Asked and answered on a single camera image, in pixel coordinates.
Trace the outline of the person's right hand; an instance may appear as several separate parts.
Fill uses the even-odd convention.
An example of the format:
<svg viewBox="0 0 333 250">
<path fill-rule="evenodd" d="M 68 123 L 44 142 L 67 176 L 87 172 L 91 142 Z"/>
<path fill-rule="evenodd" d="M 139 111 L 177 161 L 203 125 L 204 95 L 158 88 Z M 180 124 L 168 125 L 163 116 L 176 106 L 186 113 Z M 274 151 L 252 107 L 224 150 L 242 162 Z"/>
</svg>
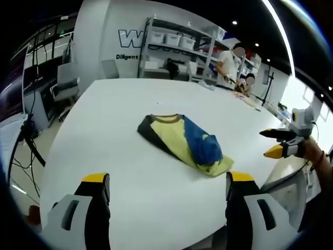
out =
<svg viewBox="0 0 333 250">
<path fill-rule="evenodd" d="M 318 166 L 323 159 L 323 151 L 312 137 L 305 139 L 302 144 L 303 158 Z"/>
</svg>

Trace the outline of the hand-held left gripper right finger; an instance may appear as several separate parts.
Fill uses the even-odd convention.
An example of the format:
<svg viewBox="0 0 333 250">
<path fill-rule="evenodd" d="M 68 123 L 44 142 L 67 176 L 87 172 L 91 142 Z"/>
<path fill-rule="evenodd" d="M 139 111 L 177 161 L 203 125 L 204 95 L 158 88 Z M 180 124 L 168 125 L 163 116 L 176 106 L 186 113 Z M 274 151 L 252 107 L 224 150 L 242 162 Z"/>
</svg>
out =
<svg viewBox="0 0 333 250">
<path fill-rule="evenodd" d="M 287 249 L 298 237 L 287 211 L 252 176 L 226 173 L 227 249 Z"/>
</svg>

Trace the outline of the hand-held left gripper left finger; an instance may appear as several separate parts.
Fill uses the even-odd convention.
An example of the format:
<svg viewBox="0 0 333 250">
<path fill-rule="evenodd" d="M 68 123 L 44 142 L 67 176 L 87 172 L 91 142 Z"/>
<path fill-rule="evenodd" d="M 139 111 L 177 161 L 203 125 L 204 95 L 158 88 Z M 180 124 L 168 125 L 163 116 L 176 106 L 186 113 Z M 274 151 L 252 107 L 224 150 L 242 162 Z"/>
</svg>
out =
<svg viewBox="0 0 333 250">
<path fill-rule="evenodd" d="M 111 249 L 110 176 L 93 173 L 84 177 L 74 192 L 54 203 L 43 240 L 51 249 Z"/>
</svg>

